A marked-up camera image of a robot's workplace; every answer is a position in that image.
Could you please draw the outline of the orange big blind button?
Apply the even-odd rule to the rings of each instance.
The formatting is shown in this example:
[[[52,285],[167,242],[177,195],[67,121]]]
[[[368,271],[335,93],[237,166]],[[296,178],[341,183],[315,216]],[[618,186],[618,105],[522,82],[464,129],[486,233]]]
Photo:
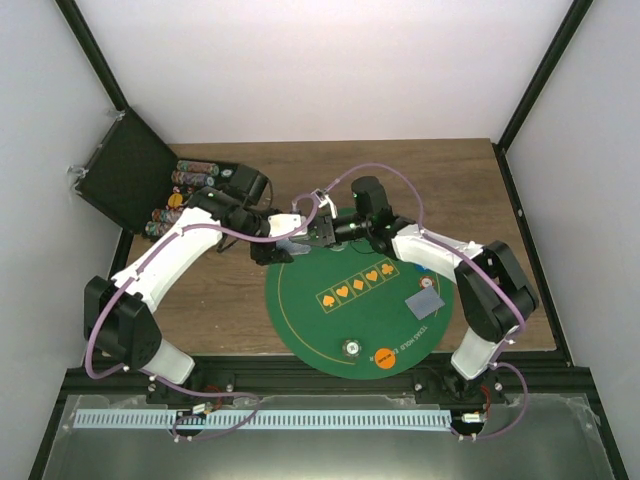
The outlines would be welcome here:
[[[396,352],[390,348],[380,348],[375,352],[373,361],[378,368],[390,370],[396,364]]]

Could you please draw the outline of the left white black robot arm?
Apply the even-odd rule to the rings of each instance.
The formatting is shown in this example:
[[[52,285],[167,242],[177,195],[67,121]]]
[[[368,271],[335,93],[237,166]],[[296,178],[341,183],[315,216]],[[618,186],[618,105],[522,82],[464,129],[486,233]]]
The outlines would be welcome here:
[[[204,392],[195,360],[163,337],[154,313],[174,283],[204,253],[233,236],[264,247],[304,233],[304,217],[259,212],[247,194],[205,186],[195,191],[177,221],[146,253],[109,279],[96,276],[85,287],[85,369],[92,379],[124,368],[169,381],[181,403]]]

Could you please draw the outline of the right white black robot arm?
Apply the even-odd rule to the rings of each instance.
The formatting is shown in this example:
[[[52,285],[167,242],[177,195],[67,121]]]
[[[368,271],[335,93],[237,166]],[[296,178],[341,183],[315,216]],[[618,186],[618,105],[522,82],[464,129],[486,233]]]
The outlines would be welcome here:
[[[374,252],[424,267],[456,285],[467,331],[451,355],[454,371],[445,376],[444,389],[451,400],[468,402],[480,390],[479,377],[497,365],[502,350],[537,310],[535,289],[506,243],[458,241],[396,214],[375,176],[354,180],[351,193],[355,213],[350,216],[338,214],[327,190],[311,194],[316,209],[329,211],[312,217],[308,238],[323,247],[364,239]]]

